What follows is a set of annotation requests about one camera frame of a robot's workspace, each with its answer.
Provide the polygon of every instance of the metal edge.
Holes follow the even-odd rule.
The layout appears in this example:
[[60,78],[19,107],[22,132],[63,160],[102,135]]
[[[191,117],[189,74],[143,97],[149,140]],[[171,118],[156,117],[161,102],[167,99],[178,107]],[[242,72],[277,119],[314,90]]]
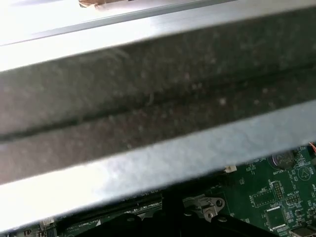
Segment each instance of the metal edge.
[[0,47],[0,72],[233,21],[316,6],[315,0],[238,0]]
[[315,117],[316,101],[311,101],[2,185],[0,210],[5,218],[0,230],[109,203],[306,144],[316,137]]

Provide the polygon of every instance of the motherboard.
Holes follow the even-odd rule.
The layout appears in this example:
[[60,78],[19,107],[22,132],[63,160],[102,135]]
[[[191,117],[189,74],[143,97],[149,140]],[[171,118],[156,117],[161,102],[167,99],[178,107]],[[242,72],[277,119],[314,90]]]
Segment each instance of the motherboard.
[[[277,236],[308,236],[300,234],[300,227],[308,227],[316,220],[315,152],[316,147],[311,150],[310,146],[302,146],[253,160],[226,170],[225,175],[218,175],[219,178],[207,182],[199,194],[222,198],[225,201],[222,214],[273,232]],[[124,202],[123,209],[100,207],[83,215],[84,218],[49,218],[39,225],[16,231],[10,236],[75,237],[122,213],[145,216],[149,212],[155,212],[161,208],[159,195],[159,191],[144,195],[141,200],[146,201],[137,201],[136,207],[131,202],[128,208],[126,203],[129,200]]]
[[[281,163],[276,165],[274,157]],[[274,157],[239,166],[228,175],[228,184],[212,187],[207,194],[226,201],[226,214],[286,237],[316,219],[315,168],[307,147]],[[278,167],[285,163],[285,169]]]

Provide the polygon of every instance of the red wire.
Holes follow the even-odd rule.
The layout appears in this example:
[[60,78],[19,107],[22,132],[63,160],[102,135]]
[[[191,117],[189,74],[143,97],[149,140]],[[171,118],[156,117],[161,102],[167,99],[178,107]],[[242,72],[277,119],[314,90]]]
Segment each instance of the red wire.
[[311,143],[311,142],[309,142],[309,144],[312,147],[312,149],[314,150],[314,152],[316,153],[316,146],[313,143]]

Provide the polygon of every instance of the mounting hole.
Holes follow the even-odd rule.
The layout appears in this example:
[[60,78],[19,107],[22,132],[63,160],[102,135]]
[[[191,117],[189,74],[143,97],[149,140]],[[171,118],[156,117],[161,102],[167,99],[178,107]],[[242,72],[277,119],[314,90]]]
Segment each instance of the mounting hole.
[[216,201],[216,205],[217,205],[218,207],[223,206],[223,201],[220,200],[220,199],[218,199],[218,200]]

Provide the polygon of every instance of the metal bracket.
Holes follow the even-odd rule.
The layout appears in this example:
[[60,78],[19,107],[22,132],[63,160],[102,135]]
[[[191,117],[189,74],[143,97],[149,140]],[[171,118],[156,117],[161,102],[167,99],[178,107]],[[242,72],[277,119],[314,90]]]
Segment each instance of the metal bracket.
[[206,221],[211,222],[212,218],[225,206],[225,201],[220,197],[206,197],[205,195],[189,197],[183,200],[185,207],[194,205],[198,214],[202,214]]

